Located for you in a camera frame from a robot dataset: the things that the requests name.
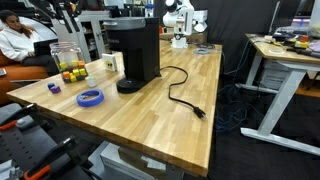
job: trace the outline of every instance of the black coffee maker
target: black coffee maker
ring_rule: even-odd
[[[126,77],[117,82],[118,92],[134,93],[161,76],[159,18],[110,18],[103,25],[110,50],[123,54]]]

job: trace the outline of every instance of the round black base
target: round black base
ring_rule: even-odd
[[[145,85],[144,81],[123,78],[117,82],[117,90],[119,93],[130,94],[139,91]]]

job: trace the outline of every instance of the standing desk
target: standing desk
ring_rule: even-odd
[[[221,53],[197,55],[195,48],[172,49],[169,42],[160,41],[160,66],[178,66],[189,73],[185,84],[172,88],[172,96],[200,107],[208,116],[204,120],[188,106],[169,100],[169,85],[185,78],[175,69],[162,70],[162,77],[136,93],[118,93],[116,82],[124,76],[119,59],[118,72],[106,71],[102,60],[86,65],[89,75],[96,78],[96,88],[105,96],[94,107],[83,108],[76,103],[76,96],[89,89],[85,81],[64,84],[60,75],[7,95],[21,104],[37,103],[54,118],[166,163],[171,179],[181,179],[183,172],[207,176]],[[59,85],[62,92],[52,94],[47,88],[50,82]]]
[[[259,129],[254,130],[249,128],[241,128],[241,133],[248,137],[319,156],[320,148],[273,135],[271,134],[271,131],[278,122],[292,96],[295,94],[306,72],[308,70],[320,71],[320,59],[286,51],[286,47],[279,47],[265,42],[257,42],[257,39],[255,37],[251,37],[250,35],[247,35],[247,37],[249,38],[251,43],[253,43],[253,46],[257,49],[257,53],[253,60],[246,83],[237,84],[237,86],[249,90],[259,90],[262,92],[275,93],[276,96],[272,101],[267,114],[263,118]],[[279,91],[252,85],[262,58],[271,59],[289,68],[289,73],[282,83]]]

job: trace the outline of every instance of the glass jar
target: glass jar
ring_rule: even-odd
[[[84,80],[88,76],[81,49],[75,42],[51,43],[51,56],[65,83]]]

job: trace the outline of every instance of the white desk frame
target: white desk frame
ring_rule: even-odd
[[[289,104],[291,98],[296,92],[306,72],[308,70],[320,71],[320,65],[293,62],[293,61],[274,60],[289,68],[289,74],[287,75],[286,79],[282,83],[279,91],[275,91],[275,90],[261,88],[261,87],[259,87],[258,89],[257,86],[252,85],[253,79],[257,74],[261,60],[262,60],[262,56],[257,51],[253,64],[251,66],[246,84],[238,84],[237,86],[241,88],[249,89],[249,90],[259,90],[262,92],[275,93],[276,97],[272,101],[272,104],[270,105],[267,114],[263,118],[263,121],[260,124],[259,129],[254,130],[249,128],[241,128],[241,133],[248,137],[252,137],[262,141],[267,141],[277,145],[285,146],[288,148],[292,148],[292,149],[296,149],[296,150],[300,150],[300,151],[304,151],[307,153],[320,156],[320,148],[318,147],[310,146],[305,143],[300,143],[297,141],[293,141],[287,138],[283,138],[283,137],[271,134],[272,129],[274,128],[280,116],[282,115],[283,111]]]

